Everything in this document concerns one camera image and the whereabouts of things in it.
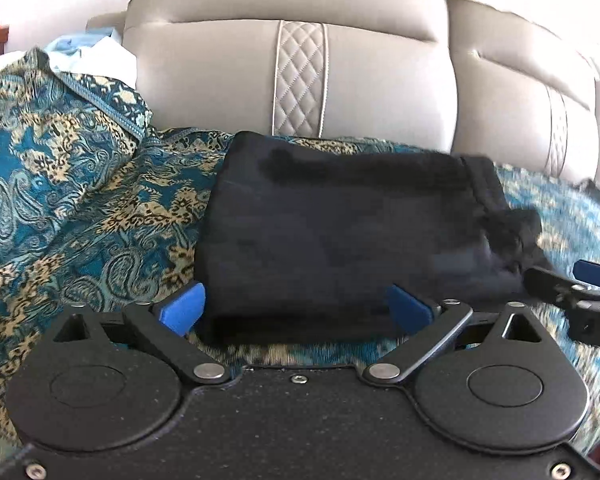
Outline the white light-blue cloth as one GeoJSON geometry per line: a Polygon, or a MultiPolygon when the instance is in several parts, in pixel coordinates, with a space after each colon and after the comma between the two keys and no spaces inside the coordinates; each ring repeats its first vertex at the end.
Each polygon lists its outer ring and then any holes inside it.
{"type": "Polygon", "coordinates": [[[136,56],[122,46],[112,26],[59,36],[41,51],[54,73],[103,76],[136,88],[136,56]]]}

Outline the beige leather sofa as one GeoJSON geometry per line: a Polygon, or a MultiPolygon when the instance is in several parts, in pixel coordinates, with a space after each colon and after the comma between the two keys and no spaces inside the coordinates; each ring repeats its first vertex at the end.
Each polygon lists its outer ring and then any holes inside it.
{"type": "Polygon", "coordinates": [[[159,129],[368,136],[600,187],[600,9],[472,0],[130,0],[91,18],[159,129]]]}

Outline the black pants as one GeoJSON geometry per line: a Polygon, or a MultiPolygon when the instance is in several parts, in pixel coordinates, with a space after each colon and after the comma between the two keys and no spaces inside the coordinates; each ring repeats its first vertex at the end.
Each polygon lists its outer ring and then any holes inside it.
{"type": "Polygon", "coordinates": [[[493,162],[345,153],[242,132],[204,212],[197,336],[209,346],[393,338],[391,286],[480,310],[547,266],[539,214],[506,202],[493,162]]]}

